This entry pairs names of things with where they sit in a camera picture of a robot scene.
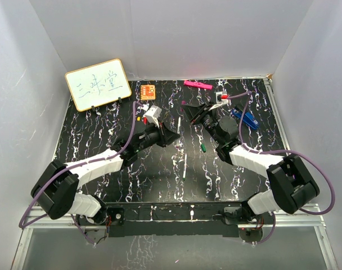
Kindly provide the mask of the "purple white pen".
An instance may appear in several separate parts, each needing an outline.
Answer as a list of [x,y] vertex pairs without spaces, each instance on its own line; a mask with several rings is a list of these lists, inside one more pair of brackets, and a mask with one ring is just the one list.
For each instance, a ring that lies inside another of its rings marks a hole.
[[179,148],[180,146],[180,132],[181,132],[181,117],[178,117],[178,123],[177,123],[177,134],[179,135],[177,142],[176,142],[176,148]]

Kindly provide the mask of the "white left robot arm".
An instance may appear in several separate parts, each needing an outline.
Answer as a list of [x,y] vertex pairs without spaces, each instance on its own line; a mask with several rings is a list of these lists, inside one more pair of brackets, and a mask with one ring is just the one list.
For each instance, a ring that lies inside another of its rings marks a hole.
[[94,224],[102,224],[107,218],[106,204],[95,195],[80,193],[79,189],[99,177],[131,166],[140,151],[153,145],[167,147],[179,137],[163,123],[148,124],[129,141],[118,139],[98,155],[71,163],[55,159],[46,167],[30,194],[53,220],[74,214],[83,215]]

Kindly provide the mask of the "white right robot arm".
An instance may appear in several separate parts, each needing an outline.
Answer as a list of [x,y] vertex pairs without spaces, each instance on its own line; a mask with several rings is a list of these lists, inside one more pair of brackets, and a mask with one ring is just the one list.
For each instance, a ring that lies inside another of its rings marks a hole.
[[270,189],[258,192],[241,203],[232,215],[248,223],[255,223],[266,212],[283,210],[293,214],[317,197],[320,189],[299,155],[257,154],[246,150],[237,137],[234,118],[219,118],[212,105],[182,105],[192,125],[201,124],[215,140],[221,161],[243,167],[269,180]]

